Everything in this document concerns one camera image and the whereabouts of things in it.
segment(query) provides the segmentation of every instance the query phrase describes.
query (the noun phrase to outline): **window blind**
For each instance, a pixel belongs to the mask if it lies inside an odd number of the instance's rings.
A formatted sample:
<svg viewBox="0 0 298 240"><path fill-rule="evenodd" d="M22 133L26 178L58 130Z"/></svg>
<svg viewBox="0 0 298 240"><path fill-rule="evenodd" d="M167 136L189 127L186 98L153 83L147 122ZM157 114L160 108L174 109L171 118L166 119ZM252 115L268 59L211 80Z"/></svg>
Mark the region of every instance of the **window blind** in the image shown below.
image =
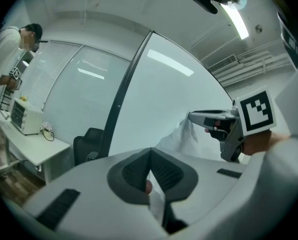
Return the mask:
<svg viewBox="0 0 298 240"><path fill-rule="evenodd" d="M104 129L129 61L82 47L66 65L44 106L55 137L73 145L88 128Z"/></svg>
<svg viewBox="0 0 298 240"><path fill-rule="evenodd" d="M19 94L27 96L31 104L43 110L53 84L80 48L79 44L48 42L25 70Z"/></svg>

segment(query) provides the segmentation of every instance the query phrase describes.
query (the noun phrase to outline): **white desk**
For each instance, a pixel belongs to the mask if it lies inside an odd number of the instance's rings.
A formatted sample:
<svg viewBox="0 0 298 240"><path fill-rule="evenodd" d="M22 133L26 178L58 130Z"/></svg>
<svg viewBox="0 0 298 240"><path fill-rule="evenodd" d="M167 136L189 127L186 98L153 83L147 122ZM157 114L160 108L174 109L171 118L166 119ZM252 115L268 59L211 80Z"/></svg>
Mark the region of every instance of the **white desk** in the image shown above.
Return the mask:
<svg viewBox="0 0 298 240"><path fill-rule="evenodd" d="M0 112L0 128L6 137L6 148L7 148L7 164L0 166L0 171L6 168L12 167L20 161L10 162L10 150L9 142L21 152L21 154L31 163L41 168L41 164L44 164L44 175L46 183L51 180L50 171L50 158L56 156L60 152L70 147L69 144L54 138L54 141L48 141L40 133L37 135L25 136L11 123L11 118L5 120Z"/></svg>

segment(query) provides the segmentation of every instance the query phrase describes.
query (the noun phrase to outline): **white t-shirt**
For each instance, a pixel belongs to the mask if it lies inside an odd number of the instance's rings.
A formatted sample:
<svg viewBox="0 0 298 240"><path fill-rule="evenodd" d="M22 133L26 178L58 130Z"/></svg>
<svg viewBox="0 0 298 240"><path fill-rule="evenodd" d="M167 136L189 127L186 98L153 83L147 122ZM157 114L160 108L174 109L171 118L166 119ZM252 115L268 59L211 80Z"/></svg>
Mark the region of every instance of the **white t-shirt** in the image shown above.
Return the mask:
<svg viewBox="0 0 298 240"><path fill-rule="evenodd" d="M19 49L21 35L17 27L10 27L0 31L0 77L4 72L11 71L6 68Z"/></svg>

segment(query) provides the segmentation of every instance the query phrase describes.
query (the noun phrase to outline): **air vent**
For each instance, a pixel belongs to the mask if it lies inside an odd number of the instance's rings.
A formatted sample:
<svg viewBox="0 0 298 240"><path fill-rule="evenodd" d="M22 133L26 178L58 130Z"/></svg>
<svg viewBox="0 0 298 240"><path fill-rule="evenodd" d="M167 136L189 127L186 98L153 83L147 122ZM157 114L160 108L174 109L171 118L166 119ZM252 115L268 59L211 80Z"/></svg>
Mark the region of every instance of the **air vent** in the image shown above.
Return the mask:
<svg viewBox="0 0 298 240"><path fill-rule="evenodd" d="M211 67L209 67L208 71L211 73L214 73L215 71L217 71L216 73L220 73L221 71L231 68L237 64L238 64L238 60L235 57L235 55L233 54L233 55L229 56L228 58L225 58L225 59L219 61L218 63L212 65Z"/></svg>

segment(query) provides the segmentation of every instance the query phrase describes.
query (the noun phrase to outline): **black office chair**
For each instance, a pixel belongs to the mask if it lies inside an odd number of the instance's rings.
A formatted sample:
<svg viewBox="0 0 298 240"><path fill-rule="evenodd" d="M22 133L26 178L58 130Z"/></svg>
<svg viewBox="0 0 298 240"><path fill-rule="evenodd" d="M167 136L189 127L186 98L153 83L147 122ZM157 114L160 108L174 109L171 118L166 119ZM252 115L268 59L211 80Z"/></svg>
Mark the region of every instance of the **black office chair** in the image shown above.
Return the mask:
<svg viewBox="0 0 298 240"><path fill-rule="evenodd" d="M89 128L84 136L77 136L73 140L75 166L94 160L99 152L103 130Z"/></svg>

